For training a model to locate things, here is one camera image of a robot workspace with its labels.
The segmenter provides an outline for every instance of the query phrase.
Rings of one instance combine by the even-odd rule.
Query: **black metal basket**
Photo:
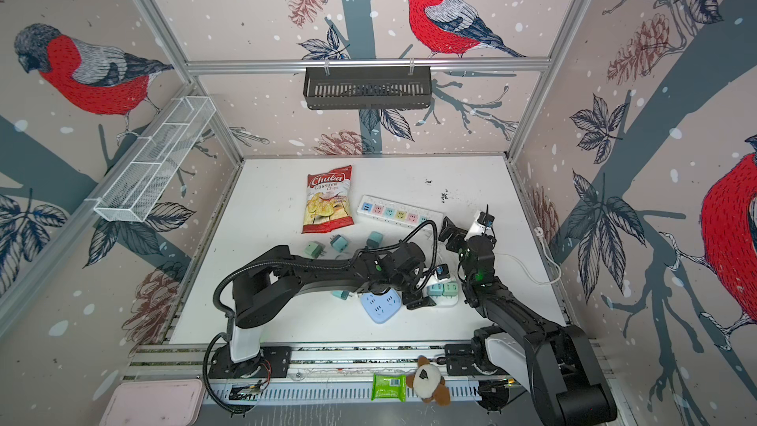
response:
[[[431,105],[431,67],[308,68],[303,94],[308,108],[425,109]]]

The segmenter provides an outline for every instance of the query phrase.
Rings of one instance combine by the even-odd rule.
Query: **white table surface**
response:
[[[307,175],[352,165],[350,203],[355,225],[329,234],[301,234],[306,202]],[[535,278],[547,280],[536,243],[520,206],[515,187],[501,156],[426,156],[398,158],[250,159],[239,181],[198,272],[192,291],[170,343],[205,344],[226,329],[223,314],[213,307],[213,290],[224,276],[279,244],[289,245],[294,255],[304,256],[311,241],[326,245],[320,259],[339,255],[329,245],[336,234],[350,242],[345,255],[365,246],[372,231],[384,234],[383,245],[395,243],[410,232],[394,224],[357,214],[363,194],[439,211],[461,228],[470,226],[477,210],[489,204],[497,232],[495,253],[518,257],[533,270]],[[413,239],[431,259],[431,231],[422,230]],[[457,268],[456,254],[440,246],[438,263]],[[532,283],[508,257],[497,257],[497,276],[535,312],[561,325],[563,315],[550,286]],[[234,306],[232,285],[222,301]],[[382,325],[375,324],[358,296],[343,301],[330,292],[308,293],[292,300],[266,326],[262,342],[392,342],[419,340],[468,340],[479,327],[491,321],[462,302],[451,308],[404,307]]]

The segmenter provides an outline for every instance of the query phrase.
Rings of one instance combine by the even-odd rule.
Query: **green package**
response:
[[[376,398],[397,398],[401,402],[405,401],[407,387],[405,386],[405,376],[388,377],[387,375],[373,374],[373,393],[371,400]]]

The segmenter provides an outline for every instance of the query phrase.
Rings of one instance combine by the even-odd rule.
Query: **bag of chips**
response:
[[[303,234],[324,234],[352,225],[350,191],[352,165],[334,168],[320,175],[308,175],[308,203],[305,205]]]

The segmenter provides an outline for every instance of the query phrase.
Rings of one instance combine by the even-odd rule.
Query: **pink tray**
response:
[[[203,394],[199,380],[121,383],[100,426],[189,426],[197,421]]]

